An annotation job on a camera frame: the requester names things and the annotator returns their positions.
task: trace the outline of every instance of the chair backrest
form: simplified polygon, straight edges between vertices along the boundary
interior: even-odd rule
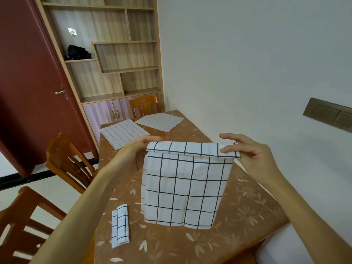
[[[134,100],[129,100],[129,103],[130,103],[130,108],[131,108],[131,111],[132,111],[132,114],[134,117],[136,117],[135,112],[134,112],[135,108],[139,109],[139,113],[141,116],[143,116],[143,115],[146,116],[146,115],[151,115],[151,114],[161,112],[160,100],[159,100],[158,94],[157,95],[140,96]]]
[[[10,229],[0,245],[1,263],[29,263],[25,257],[33,256],[46,239],[27,232],[25,227],[49,236],[54,230],[31,219],[36,207],[40,207],[59,220],[63,220],[66,213],[53,203],[33,191],[28,186],[18,191],[19,195],[12,204],[0,211],[0,235],[8,225]]]
[[[74,155],[77,155],[87,166],[88,170],[78,161]],[[45,166],[65,182],[75,188],[81,194],[93,180],[92,175],[95,169],[88,162],[88,159],[72,144],[64,133],[52,140],[46,150]]]

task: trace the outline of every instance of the brown tablecloth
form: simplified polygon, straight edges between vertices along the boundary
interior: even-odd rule
[[[185,118],[179,111],[167,113]],[[211,142],[186,118],[168,133],[140,126],[151,135],[163,137],[164,141]],[[100,135],[99,168],[115,154],[110,143]],[[142,157],[137,159],[137,166],[143,167]],[[140,213],[141,184],[142,170],[113,192],[96,229],[95,263],[122,260],[124,263],[222,263],[288,222],[275,199],[235,163],[214,225],[209,230],[144,222]],[[111,248],[111,212],[121,204],[128,205],[130,243]]]

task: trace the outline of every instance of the forearm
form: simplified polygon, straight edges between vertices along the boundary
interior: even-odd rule
[[[101,172],[38,250],[31,264],[81,262],[113,191],[110,177]]]
[[[286,180],[266,185],[281,205],[311,258],[318,264],[352,263],[352,248],[306,203]]]

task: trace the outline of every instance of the gray light switch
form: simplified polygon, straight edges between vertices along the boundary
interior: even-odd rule
[[[352,108],[311,98],[303,115],[352,132]]]

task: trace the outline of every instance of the black bag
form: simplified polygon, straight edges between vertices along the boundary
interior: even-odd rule
[[[91,58],[91,54],[86,51],[86,49],[82,47],[78,47],[75,45],[69,45],[67,48],[68,57],[66,60],[78,60],[78,59],[89,59]]]

